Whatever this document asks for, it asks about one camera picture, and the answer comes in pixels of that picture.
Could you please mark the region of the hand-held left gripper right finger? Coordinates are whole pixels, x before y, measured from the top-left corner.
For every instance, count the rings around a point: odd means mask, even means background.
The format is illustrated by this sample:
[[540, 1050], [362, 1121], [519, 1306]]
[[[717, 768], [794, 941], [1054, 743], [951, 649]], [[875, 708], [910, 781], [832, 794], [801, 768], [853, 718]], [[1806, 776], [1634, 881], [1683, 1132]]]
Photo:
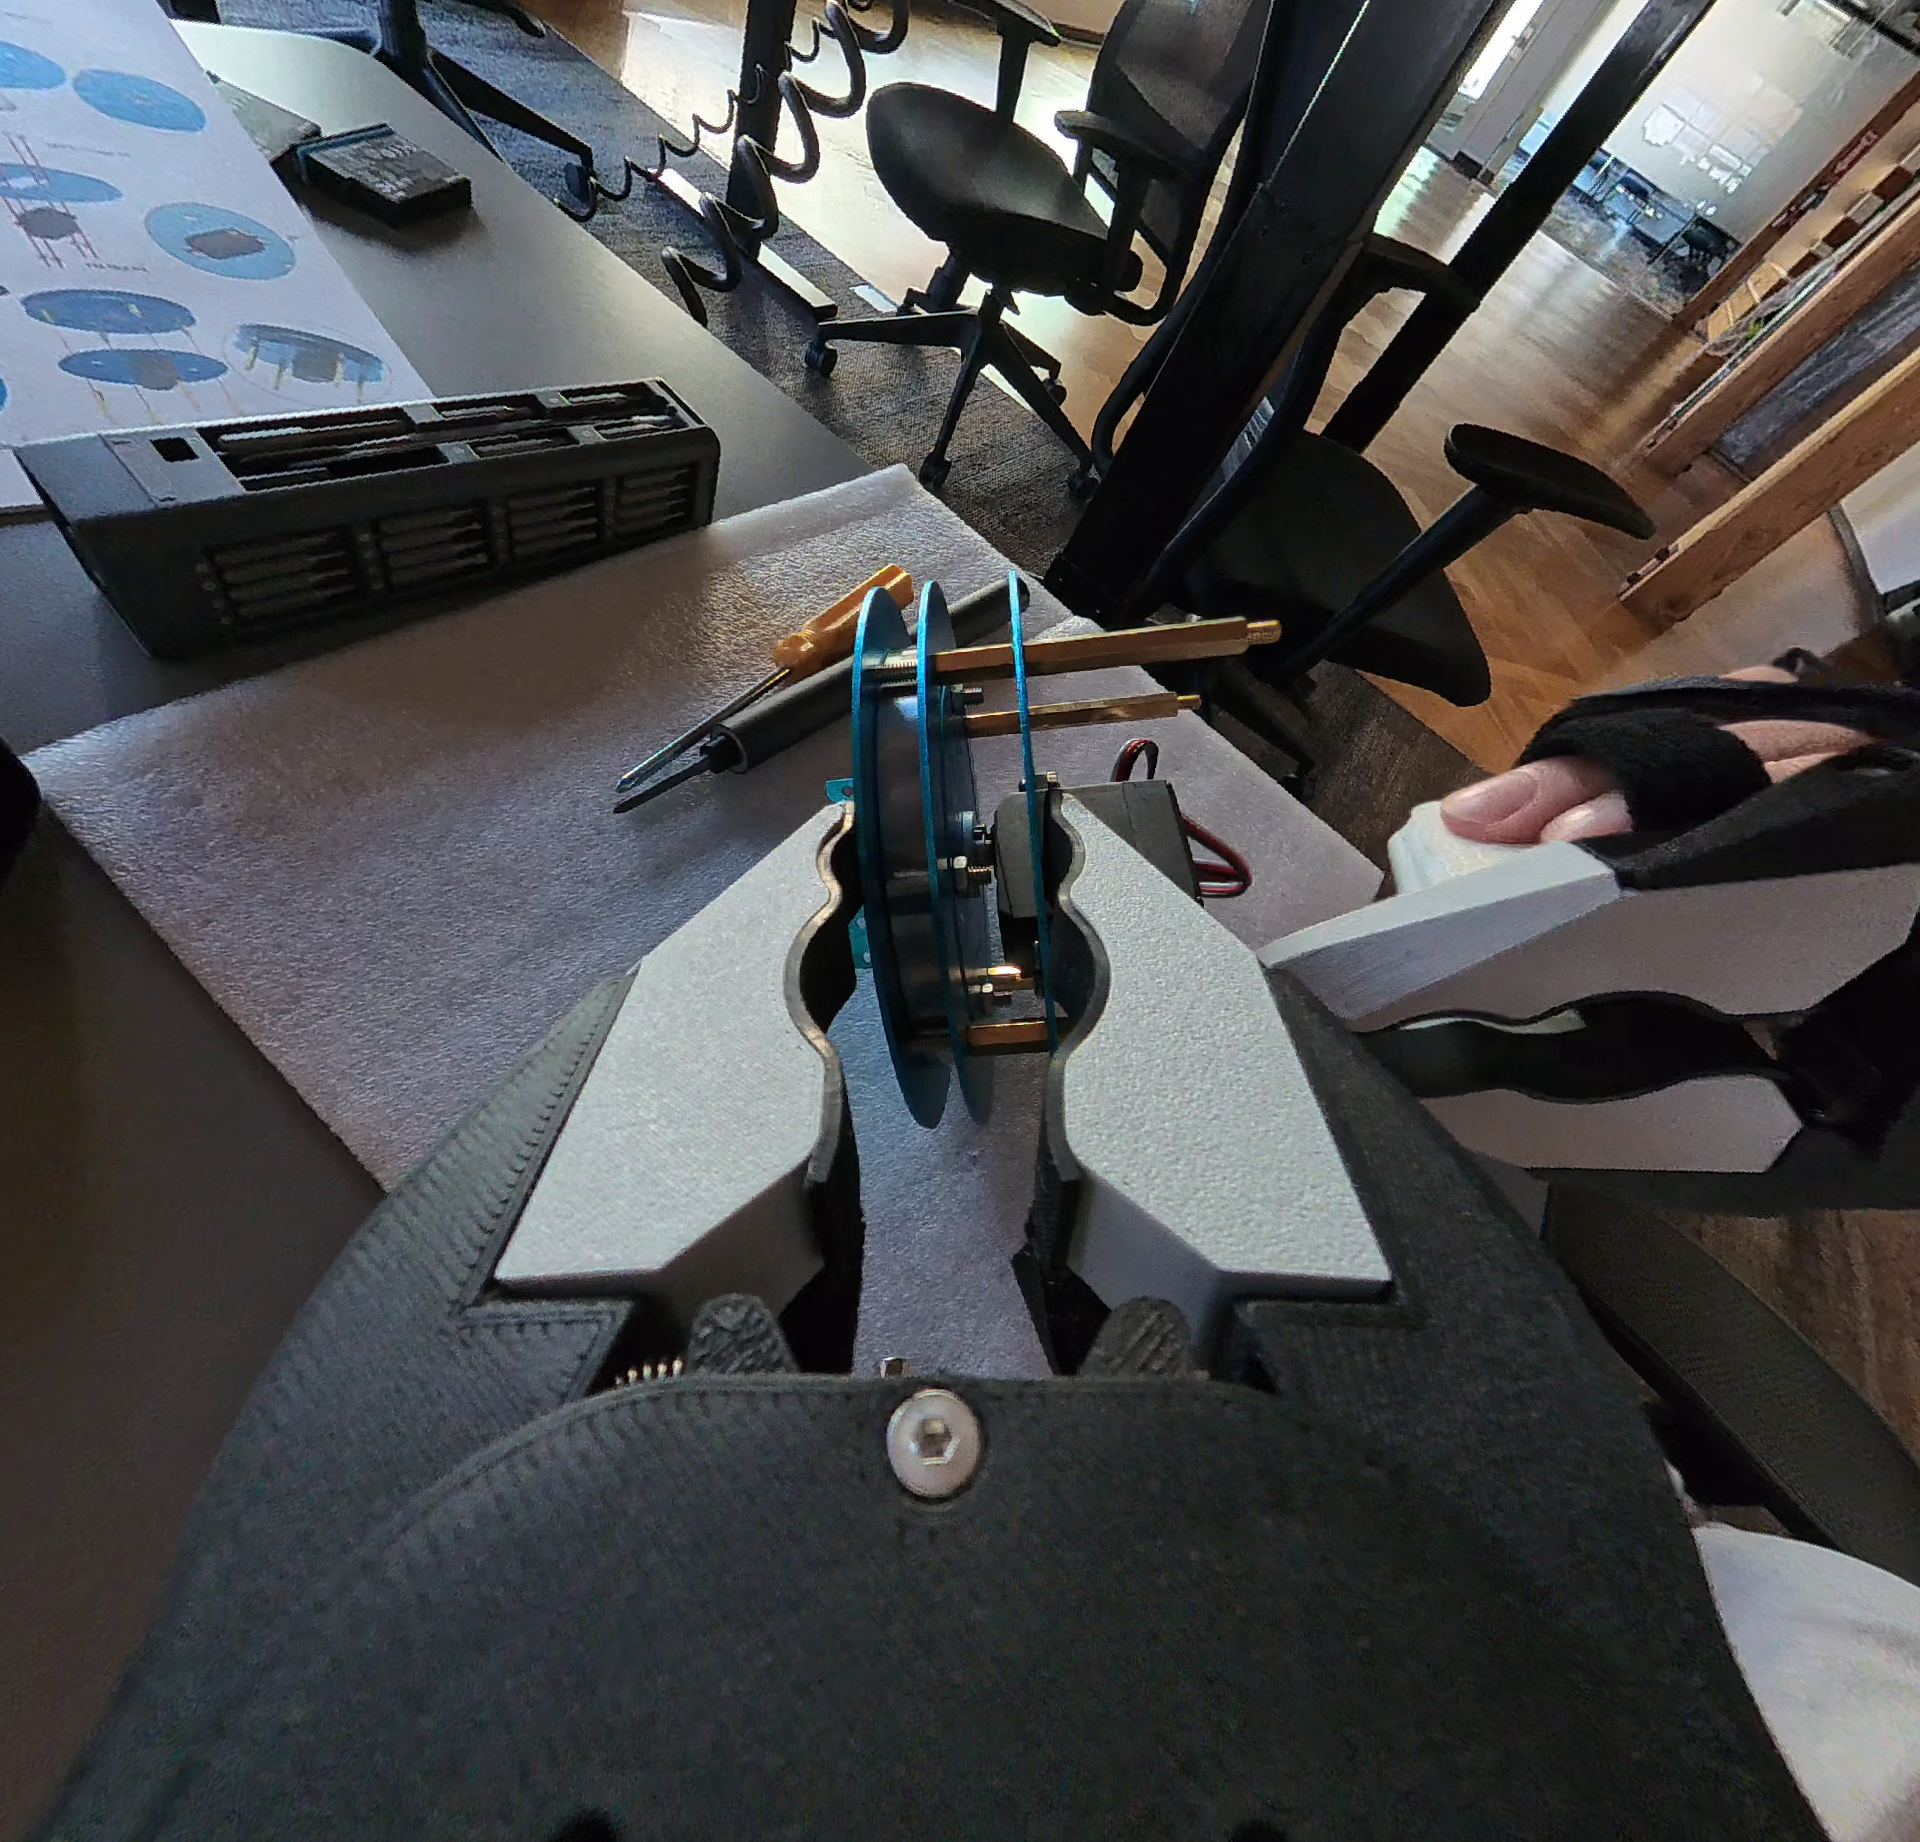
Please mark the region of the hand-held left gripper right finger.
[[1257, 959], [1079, 798], [1050, 805], [1058, 1050], [1020, 1300], [1074, 1376], [1126, 1300], [1213, 1359], [1237, 1300], [1391, 1300], [1391, 1261]]

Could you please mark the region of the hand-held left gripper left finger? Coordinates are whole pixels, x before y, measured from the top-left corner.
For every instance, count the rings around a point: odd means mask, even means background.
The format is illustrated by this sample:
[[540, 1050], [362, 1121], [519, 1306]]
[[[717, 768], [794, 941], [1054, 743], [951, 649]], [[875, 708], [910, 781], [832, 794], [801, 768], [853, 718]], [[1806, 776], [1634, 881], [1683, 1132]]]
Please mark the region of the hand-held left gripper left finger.
[[505, 1241], [505, 1288], [644, 1300], [668, 1331], [747, 1288], [801, 1370], [853, 1370], [866, 1215], [825, 1034], [860, 983], [853, 909], [839, 798], [632, 960]]

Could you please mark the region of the blue round base plate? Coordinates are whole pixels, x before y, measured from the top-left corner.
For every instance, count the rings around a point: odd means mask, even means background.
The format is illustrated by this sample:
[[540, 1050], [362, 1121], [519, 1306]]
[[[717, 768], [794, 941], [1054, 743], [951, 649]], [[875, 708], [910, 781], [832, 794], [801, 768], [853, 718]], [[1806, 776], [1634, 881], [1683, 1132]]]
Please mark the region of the blue round base plate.
[[937, 656], [959, 649], [959, 623], [937, 585], [916, 608], [900, 608], [886, 587], [860, 608], [853, 643], [853, 837], [860, 837], [860, 898], [866, 950], [875, 983], [886, 1050], [905, 1089], [905, 1108], [937, 1124], [951, 1080], [960, 1108], [991, 1121], [991, 1040], [970, 1029], [991, 1021], [991, 905], [994, 884], [994, 825], [976, 805], [970, 743], [1002, 726], [1020, 743], [1015, 794], [1015, 854], [1002, 859], [1031, 884], [1032, 909], [1032, 994], [1042, 1050], [1054, 1050], [1054, 959], [1050, 959], [1050, 884], [1042, 884], [1042, 781], [1032, 781], [1032, 708], [1031, 665], [1042, 660], [1020, 643], [1020, 570], [994, 587], [1011, 614], [1011, 674], [1015, 708], [976, 715], [959, 684], [937, 674]]

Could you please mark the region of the desk with black legs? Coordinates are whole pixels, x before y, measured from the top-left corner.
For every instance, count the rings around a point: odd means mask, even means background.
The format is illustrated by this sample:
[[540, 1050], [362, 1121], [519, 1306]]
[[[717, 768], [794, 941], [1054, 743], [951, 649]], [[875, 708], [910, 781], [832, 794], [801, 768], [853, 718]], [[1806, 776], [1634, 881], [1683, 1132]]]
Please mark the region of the desk with black legs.
[[743, 23], [743, 90], [736, 90], [736, 109], [729, 126], [717, 126], [720, 140], [736, 140], [736, 171], [729, 171], [729, 211], [747, 215], [747, 230], [720, 225], [717, 236], [736, 240], [736, 252], [720, 252], [720, 271], [678, 252], [678, 248], [662, 248], [689, 315], [708, 326], [708, 296], [729, 296], [743, 289], [747, 271], [757, 271], [767, 279], [777, 279], [813, 324], [832, 324], [839, 299], [825, 289], [813, 289], [794, 265], [777, 265], [775, 248], [775, 230], [777, 230], [777, 204], [775, 191], [754, 191], [754, 171], [747, 171], [747, 152], [743, 141], [757, 141], [775, 152], [777, 141], [777, 73], [794, 68], [794, 14], [801, 0], [747, 0], [747, 23]]

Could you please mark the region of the person's right hand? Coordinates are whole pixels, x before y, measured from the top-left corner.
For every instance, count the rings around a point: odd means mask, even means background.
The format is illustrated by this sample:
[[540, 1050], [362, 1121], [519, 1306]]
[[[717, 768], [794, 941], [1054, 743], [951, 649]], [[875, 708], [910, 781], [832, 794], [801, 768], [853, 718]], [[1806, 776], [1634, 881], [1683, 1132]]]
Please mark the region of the person's right hand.
[[[1720, 734], [1735, 734], [1772, 781], [1871, 743], [1831, 718], [1731, 718]], [[1550, 751], [1446, 794], [1444, 825], [1482, 846], [1602, 837], [1634, 833], [1634, 805], [1600, 762]]]

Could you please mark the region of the black servo motor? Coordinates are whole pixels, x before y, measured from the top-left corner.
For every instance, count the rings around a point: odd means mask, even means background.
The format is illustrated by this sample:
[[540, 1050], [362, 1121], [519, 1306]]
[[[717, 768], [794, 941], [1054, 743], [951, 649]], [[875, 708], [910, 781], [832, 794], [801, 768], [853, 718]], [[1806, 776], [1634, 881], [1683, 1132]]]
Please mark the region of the black servo motor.
[[[1184, 898], [1201, 898], [1176, 798], [1168, 781], [1068, 788], [1068, 798], [1079, 798], [1098, 825], [1114, 825]], [[1042, 909], [1032, 909], [1031, 794], [1011, 794], [994, 805], [994, 931], [1002, 931], [1002, 960], [1032, 976]]]

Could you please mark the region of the white foam sheet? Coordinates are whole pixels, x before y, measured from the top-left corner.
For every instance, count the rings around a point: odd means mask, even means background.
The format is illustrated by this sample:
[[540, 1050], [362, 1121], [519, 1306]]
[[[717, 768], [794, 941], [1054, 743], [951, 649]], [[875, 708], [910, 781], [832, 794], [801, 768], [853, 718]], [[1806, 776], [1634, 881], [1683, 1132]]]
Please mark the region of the white foam sheet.
[[[644, 813], [608, 781], [875, 565], [970, 597], [1011, 565], [905, 462], [492, 597], [196, 698], [39, 746], [58, 825], [288, 1089], [394, 1187], [605, 976], [825, 813], [845, 698], [754, 776]], [[1257, 950], [1376, 898], [1384, 870], [1228, 734], [1151, 726], [1176, 805], [1249, 859], [1213, 905]], [[994, 1114], [923, 1132], [875, 994], [832, 1018], [853, 1080], [860, 1370], [1042, 1376], [1011, 1250], [1032, 1200], [1042, 1061]]]

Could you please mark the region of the black mesh office chair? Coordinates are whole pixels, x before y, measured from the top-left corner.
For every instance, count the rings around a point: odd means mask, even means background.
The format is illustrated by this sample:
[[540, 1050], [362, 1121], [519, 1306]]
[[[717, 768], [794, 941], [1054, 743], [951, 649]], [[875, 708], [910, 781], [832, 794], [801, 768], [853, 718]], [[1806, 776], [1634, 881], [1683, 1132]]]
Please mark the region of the black mesh office chair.
[[1370, 236], [1286, 366], [1269, 423], [1176, 521], [1144, 576], [1144, 608], [1175, 605], [1184, 614], [1276, 623], [1269, 649], [1216, 660], [1191, 674], [1191, 685], [1298, 762], [1298, 776], [1286, 776], [1298, 798], [1311, 798], [1315, 751], [1311, 726], [1288, 726], [1286, 698], [1311, 692], [1315, 660], [1417, 684], [1453, 708], [1490, 698], [1490, 656], [1444, 570], [1507, 515], [1567, 514], [1626, 539], [1649, 539], [1649, 515], [1626, 486], [1540, 442], [1453, 423], [1444, 457], [1465, 476], [1465, 494], [1426, 532], [1417, 532], [1399, 494], [1361, 457], [1361, 433], [1303, 433], [1334, 336], [1384, 289], [1444, 296], [1453, 315], [1472, 308], [1472, 289], [1446, 265]]

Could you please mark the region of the black precision screwdriver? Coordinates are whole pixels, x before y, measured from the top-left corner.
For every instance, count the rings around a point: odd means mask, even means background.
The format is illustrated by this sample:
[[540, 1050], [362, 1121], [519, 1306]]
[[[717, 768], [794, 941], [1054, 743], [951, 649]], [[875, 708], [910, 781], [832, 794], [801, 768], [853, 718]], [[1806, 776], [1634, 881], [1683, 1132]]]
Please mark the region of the black precision screwdriver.
[[[1011, 638], [1011, 585], [985, 585], [985, 587], [959, 597], [951, 632], [959, 632], [960, 649]], [[853, 660], [832, 660], [832, 665], [804, 674], [801, 685], [767, 685], [743, 715], [708, 718], [702, 734], [689, 734], [678, 768], [668, 768], [654, 781], [632, 781], [632, 788], [621, 781], [608, 813], [632, 813], [632, 805], [675, 794], [696, 776], [757, 768], [757, 762], [801, 746], [804, 734], [821, 734], [821, 726], [832, 726], [845, 715], [853, 715]]]

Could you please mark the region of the wooden shelving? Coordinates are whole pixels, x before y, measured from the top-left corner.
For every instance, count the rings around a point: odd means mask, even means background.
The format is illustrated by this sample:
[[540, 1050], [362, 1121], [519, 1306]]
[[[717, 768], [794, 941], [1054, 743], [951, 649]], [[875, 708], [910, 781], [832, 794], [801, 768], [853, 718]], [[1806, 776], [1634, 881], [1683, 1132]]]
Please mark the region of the wooden shelving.
[[1619, 585], [1634, 614], [1672, 632], [1704, 608], [1916, 445], [1916, 198], [1904, 104], [1887, 152], [1756, 265], [1748, 299], [1717, 308], [1704, 380], [1643, 457], [1717, 457], [1741, 486]]

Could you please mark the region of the person's white shirt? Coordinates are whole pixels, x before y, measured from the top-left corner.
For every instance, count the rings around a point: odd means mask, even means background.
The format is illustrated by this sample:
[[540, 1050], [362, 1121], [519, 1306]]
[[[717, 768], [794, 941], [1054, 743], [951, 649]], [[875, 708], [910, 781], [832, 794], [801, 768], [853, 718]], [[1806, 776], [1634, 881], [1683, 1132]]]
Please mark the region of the person's white shirt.
[[1689, 1538], [1815, 1822], [1920, 1837], [1920, 1588], [1780, 1535], [1704, 1518]]

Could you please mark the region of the black screwdriver bit tray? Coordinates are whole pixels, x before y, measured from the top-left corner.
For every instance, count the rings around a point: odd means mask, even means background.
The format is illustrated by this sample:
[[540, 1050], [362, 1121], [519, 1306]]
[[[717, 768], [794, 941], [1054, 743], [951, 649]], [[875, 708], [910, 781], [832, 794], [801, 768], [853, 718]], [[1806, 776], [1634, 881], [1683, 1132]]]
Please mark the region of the black screwdriver bit tray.
[[19, 462], [125, 632], [206, 656], [702, 532], [720, 442], [613, 380], [77, 433]]

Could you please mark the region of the small black rectangular device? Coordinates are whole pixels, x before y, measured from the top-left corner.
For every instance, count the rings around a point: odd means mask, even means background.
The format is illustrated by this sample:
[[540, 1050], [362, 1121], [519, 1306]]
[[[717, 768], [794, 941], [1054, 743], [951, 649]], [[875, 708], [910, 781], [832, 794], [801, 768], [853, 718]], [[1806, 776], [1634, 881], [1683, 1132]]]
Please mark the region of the small black rectangular device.
[[394, 230], [470, 211], [470, 175], [421, 152], [394, 126], [306, 140], [292, 141], [292, 171], [306, 191], [338, 198], [346, 211], [380, 215]]

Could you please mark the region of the orange handled screwdriver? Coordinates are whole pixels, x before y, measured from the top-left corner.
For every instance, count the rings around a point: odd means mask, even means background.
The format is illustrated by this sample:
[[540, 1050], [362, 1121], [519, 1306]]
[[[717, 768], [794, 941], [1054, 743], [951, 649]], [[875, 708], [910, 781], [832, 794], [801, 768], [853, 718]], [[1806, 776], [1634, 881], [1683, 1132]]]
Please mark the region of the orange handled screwdriver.
[[644, 788], [649, 776], [662, 776], [668, 762], [678, 762], [696, 743], [708, 743], [720, 718], [736, 718], [743, 708], [767, 698], [775, 685], [794, 685], [804, 674], [825, 674], [853, 656], [860, 638], [860, 608], [866, 597], [892, 597], [900, 608], [910, 605], [910, 570], [886, 565], [866, 585], [853, 585], [839, 605], [825, 605], [813, 623], [801, 623], [794, 638], [775, 643], [775, 674], [757, 674], [747, 692], [720, 698], [708, 718], [678, 726], [668, 746], [654, 746], [649, 762], [632, 762], [613, 781], [613, 813], [644, 805], [649, 794], [668, 794], [675, 781]]

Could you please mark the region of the black desk frame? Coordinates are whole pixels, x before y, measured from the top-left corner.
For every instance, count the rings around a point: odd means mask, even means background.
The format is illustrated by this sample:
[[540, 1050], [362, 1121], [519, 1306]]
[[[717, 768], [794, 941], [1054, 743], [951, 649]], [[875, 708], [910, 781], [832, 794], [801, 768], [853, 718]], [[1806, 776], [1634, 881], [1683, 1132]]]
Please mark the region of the black desk frame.
[[[1144, 389], [1114, 471], [1050, 570], [1050, 587], [1068, 608], [1114, 632], [1168, 597], [1151, 565], [1234, 454], [1257, 391], [1354, 271], [1391, 183], [1453, 90], [1453, 73], [1496, 9], [1501, 0], [1361, 0], [1288, 152], [1191, 279], [1184, 326]], [[1711, 9], [1717, 0], [1643, 0], [1532, 166], [1453, 248], [1465, 308], [1501, 279], [1501, 271], [1515, 271], [1518, 240], [1549, 225], [1559, 191], [1592, 166], [1602, 133], [1619, 133]]]

